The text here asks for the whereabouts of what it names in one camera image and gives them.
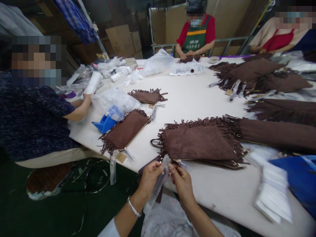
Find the striped cloth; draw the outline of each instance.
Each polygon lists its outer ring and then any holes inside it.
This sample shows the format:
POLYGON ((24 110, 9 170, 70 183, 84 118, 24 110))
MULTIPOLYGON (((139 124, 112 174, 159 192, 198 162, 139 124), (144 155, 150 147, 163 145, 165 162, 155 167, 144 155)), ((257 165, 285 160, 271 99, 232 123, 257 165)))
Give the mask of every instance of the striped cloth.
POLYGON ((84 44, 94 42, 97 37, 94 28, 72 0, 55 0, 71 29, 80 37, 84 44))

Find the paper hang tag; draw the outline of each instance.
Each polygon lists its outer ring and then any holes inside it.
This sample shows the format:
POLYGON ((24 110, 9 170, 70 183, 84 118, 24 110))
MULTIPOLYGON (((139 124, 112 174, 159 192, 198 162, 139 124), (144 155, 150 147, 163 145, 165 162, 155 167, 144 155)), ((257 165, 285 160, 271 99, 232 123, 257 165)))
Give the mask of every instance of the paper hang tag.
POLYGON ((123 163, 123 162, 125 161, 126 157, 127 157, 126 155, 124 155, 122 152, 120 152, 120 153, 117 155, 116 159, 117 159, 119 162, 123 163))
POLYGON ((232 93, 233 93, 232 90, 227 90, 226 93, 225 93, 225 95, 231 95, 232 93))

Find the white paper roll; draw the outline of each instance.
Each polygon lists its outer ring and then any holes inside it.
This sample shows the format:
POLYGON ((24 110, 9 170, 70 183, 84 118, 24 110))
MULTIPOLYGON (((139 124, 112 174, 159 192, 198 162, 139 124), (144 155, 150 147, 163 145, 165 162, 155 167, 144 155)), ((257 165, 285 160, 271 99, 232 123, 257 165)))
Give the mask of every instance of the white paper roll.
POLYGON ((99 85, 102 78, 103 78, 103 76, 100 72, 94 71, 92 73, 90 82, 89 82, 87 88, 85 89, 85 91, 83 92, 83 94, 94 94, 95 91, 97 90, 98 85, 99 85))

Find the green apron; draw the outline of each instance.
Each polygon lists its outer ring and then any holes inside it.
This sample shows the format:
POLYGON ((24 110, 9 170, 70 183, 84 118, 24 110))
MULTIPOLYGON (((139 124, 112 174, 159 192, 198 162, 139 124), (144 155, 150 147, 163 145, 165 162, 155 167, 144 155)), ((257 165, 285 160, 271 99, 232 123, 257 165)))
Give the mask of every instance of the green apron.
POLYGON ((182 51, 184 53, 192 51, 197 51, 205 45, 205 34, 206 28, 208 24, 208 20, 210 16, 207 17, 206 23, 201 27, 191 27, 189 26, 189 30, 187 33, 187 37, 182 47, 182 51))

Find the brown suede bag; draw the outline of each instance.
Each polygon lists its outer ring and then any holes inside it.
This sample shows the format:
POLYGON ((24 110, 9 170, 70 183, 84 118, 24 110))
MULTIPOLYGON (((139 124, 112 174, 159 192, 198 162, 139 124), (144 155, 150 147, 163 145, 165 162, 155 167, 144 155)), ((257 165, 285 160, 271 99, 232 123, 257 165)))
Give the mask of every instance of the brown suede bag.
POLYGON ((316 102, 262 99, 249 104, 258 120, 292 122, 316 127, 316 102))
POLYGON ((292 72, 278 72, 262 76, 258 79, 254 90, 259 93, 267 93, 271 90, 293 92, 311 87, 313 87, 313 85, 309 84, 309 82, 300 75, 292 72))
POLYGON ((168 99, 165 99, 163 95, 166 95, 168 93, 160 94, 160 89, 150 89, 149 91, 143 91, 143 90, 132 90, 128 93, 130 96, 134 97, 140 102, 145 102, 149 104, 155 104, 158 101, 167 101, 168 99))
POLYGON ((101 154, 108 150, 112 155, 115 150, 125 149, 148 123, 150 119, 143 110, 133 110, 99 138, 103 141, 101 154))
POLYGON ((259 121, 225 115, 236 137, 245 142, 274 146, 303 154, 316 153, 316 128, 288 122, 259 121))
POLYGON ((194 160, 232 169, 244 168, 240 163, 245 150, 220 118, 166 124, 159 131, 160 154, 168 154, 173 162, 194 160))
POLYGON ((188 63, 188 62, 192 62, 193 59, 198 62, 200 58, 201 58, 201 55, 194 55, 194 56, 188 55, 185 59, 180 59, 177 63, 188 63))
POLYGON ((215 64, 209 67, 209 69, 214 70, 214 71, 219 71, 222 73, 227 73, 232 69, 235 69, 237 67, 239 67, 241 64, 230 64, 228 62, 221 62, 219 64, 215 64))
POLYGON ((266 53, 254 55, 252 57, 245 58, 244 61, 245 62, 250 62, 250 61, 253 61, 253 60, 260 59, 260 58, 270 59, 272 56, 273 56, 273 54, 271 54, 269 52, 266 52, 266 53))
POLYGON ((242 90, 243 84, 246 84, 243 93, 244 95, 248 95, 254 90, 259 77, 274 72, 284 66, 284 64, 271 62, 264 58, 252 60, 241 64, 239 67, 227 73, 218 73, 217 77, 222 79, 219 87, 223 90, 232 89, 237 80, 240 80, 241 83, 238 86, 237 93, 242 90))

